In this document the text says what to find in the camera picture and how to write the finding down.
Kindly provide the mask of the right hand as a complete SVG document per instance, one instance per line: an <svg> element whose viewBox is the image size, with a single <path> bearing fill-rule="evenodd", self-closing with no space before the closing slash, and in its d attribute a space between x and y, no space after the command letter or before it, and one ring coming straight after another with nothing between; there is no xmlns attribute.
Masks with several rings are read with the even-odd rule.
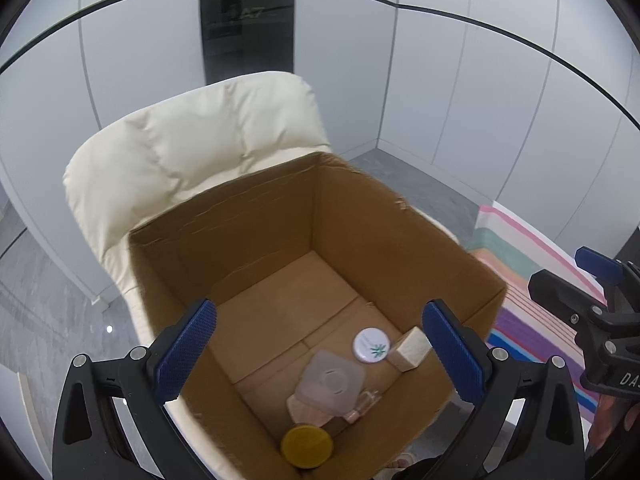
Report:
<svg viewBox="0 0 640 480"><path fill-rule="evenodd" d="M638 448L639 433L634 430L638 417L639 403L636 400L601 393L588 432L587 457L596 454L610 440L619 424L623 424L627 434L625 441L634 441L634 447Z"/></svg>

